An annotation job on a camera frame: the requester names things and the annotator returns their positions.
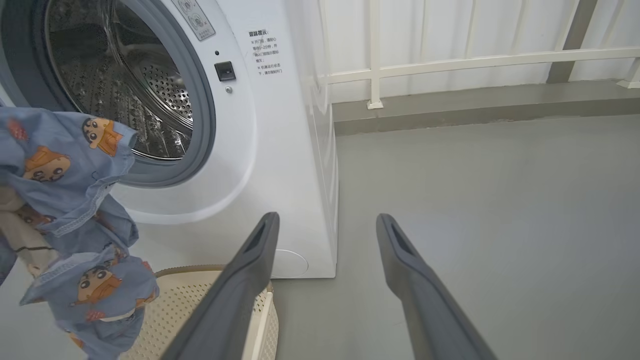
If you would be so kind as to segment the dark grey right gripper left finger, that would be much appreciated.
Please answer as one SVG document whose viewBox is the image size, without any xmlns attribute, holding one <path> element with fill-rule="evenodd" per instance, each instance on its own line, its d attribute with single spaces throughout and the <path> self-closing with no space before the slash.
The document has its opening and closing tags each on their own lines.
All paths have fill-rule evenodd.
<svg viewBox="0 0 640 360">
<path fill-rule="evenodd" d="M 265 213 L 164 351 L 162 360 L 240 360 L 256 297 L 271 280 L 280 229 Z"/>
</svg>

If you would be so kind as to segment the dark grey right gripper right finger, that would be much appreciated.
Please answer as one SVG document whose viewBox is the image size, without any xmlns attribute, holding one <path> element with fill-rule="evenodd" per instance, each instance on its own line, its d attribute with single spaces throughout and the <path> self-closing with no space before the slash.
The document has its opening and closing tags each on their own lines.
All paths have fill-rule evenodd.
<svg viewBox="0 0 640 360">
<path fill-rule="evenodd" d="M 375 221 L 386 284 L 400 299 L 416 360 L 497 357 L 393 216 Z"/>
</svg>

